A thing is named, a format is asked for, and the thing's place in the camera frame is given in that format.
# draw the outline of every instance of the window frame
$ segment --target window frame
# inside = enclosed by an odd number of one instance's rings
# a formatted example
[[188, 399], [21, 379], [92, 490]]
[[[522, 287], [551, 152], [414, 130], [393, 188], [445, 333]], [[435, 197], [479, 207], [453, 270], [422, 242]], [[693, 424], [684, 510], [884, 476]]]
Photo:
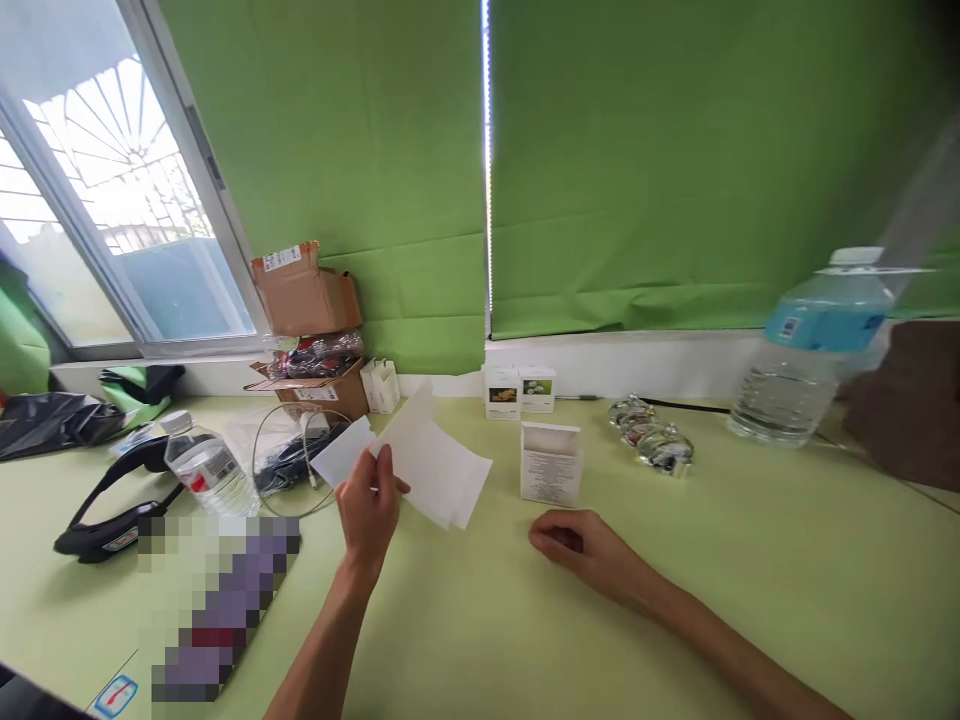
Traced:
[[173, 38], [154, 0], [117, 0], [117, 8], [180, 148], [187, 172], [190, 173], [217, 244], [253, 323], [254, 332], [251, 335], [194, 340], [153, 340], [160, 334], [158, 329], [129, 280], [110, 271], [110, 251], [102, 233], [93, 224], [53, 150], [44, 140], [26, 106], [8, 96], [0, 87], [0, 128], [133, 341], [74, 346], [42, 305], [41, 315], [51, 333], [75, 361], [181, 358], [259, 350], [262, 336], [270, 330], [250, 272], [253, 254], [236, 205], [220, 175], [204, 133]]

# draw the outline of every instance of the open cardboard box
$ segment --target open cardboard box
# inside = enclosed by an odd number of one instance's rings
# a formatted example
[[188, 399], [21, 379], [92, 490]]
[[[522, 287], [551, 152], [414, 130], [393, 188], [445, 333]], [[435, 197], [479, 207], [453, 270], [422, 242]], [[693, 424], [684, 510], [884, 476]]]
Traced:
[[277, 394], [280, 402], [306, 402], [324, 410], [335, 410], [350, 420], [359, 420], [370, 411], [366, 393], [363, 391], [363, 382], [360, 379], [360, 368], [363, 367], [364, 362], [363, 358], [358, 359], [338, 378], [287, 380], [267, 378], [266, 363], [258, 362], [250, 367], [265, 376], [265, 379], [246, 385], [243, 389], [248, 392], [272, 390]]
[[353, 277], [318, 266], [319, 253], [314, 240], [256, 258], [251, 264], [274, 335], [320, 335], [363, 324]]

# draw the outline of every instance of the product box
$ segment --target product box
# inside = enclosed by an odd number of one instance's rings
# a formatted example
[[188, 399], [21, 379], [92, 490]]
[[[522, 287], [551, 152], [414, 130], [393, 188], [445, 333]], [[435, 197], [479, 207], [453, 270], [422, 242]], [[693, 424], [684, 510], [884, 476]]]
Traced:
[[516, 368], [484, 365], [481, 369], [487, 420], [519, 420], [520, 376]]
[[580, 428], [520, 423], [520, 497], [576, 507], [582, 472]]
[[521, 412], [553, 412], [554, 389], [553, 383], [557, 379], [557, 373], [553, 368], [542, 365], [523, 365], [517, 368], [517, 374], [520, 375]]
[[370, 412], [390, 415], [400, 402], [400, 382], [393, 360], [374, 358], [360, 369]]
[[319, 335], [362, 322], [353, 278], [317, 266], [316, 241], [256, 258], [253, 282], [274, 335]]
[[[247, 385], [243, 389], [249, 392], [272, 390], [280, 402], [308, 402], [325, 410], [336, 410], [351, 420], [358, 420], [367, 414], [367, 397], [360, 380], [361, 358], [347, 372], [338, 378], [298, 378], [270, 380], [265, 378], [258, 383]], [[261, 375], [266, 375], [265, 363], [251, 365]]]

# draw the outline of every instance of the plastic water bottle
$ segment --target plastic water bottle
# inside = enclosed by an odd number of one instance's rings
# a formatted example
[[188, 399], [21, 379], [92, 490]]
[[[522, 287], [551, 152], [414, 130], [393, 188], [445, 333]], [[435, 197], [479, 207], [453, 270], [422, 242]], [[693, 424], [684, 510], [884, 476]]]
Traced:
[[836, 394], [841, 365], [866, 351], [893, 307], [873, 267], [882, 253], [837, 250], [830, 267], [780, 298], [730, 413], [731, 430], [784, 447], [810, 439]]
[[260, 511], [253, 484], [219, 434], [194, 425], [186, 410], [170, 413], [160, 425], [170, 435], [163, 458], [167, 467], [208, 515], [253, 517]]

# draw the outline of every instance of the bottle cap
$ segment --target bottle cap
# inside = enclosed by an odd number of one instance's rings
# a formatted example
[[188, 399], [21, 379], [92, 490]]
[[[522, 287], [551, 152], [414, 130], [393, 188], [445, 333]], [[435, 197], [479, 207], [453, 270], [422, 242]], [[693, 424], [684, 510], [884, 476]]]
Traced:
[[883, 248], [876, 245], [840, 248], [830, 256], [831, 265], [873, 265], [883, 255]]
[[179, 435], [193, 427], [193, 417], [186, 410], [177, 410], [160, 420], [167, 435]]

